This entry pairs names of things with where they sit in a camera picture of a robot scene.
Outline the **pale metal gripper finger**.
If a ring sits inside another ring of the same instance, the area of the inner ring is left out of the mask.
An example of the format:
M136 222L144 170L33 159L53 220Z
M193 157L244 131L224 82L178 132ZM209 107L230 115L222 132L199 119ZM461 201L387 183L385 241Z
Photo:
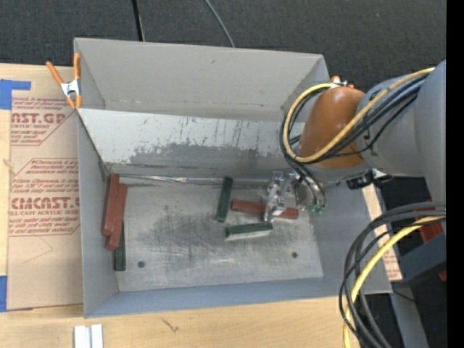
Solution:
M282 199L286 194L287 174L281 171L275 171L268 184L268 198Z
M274 217L281 215L286 209L285 200L278 194L271 194L265 202L264 214L262 219L264 221L273 221Z

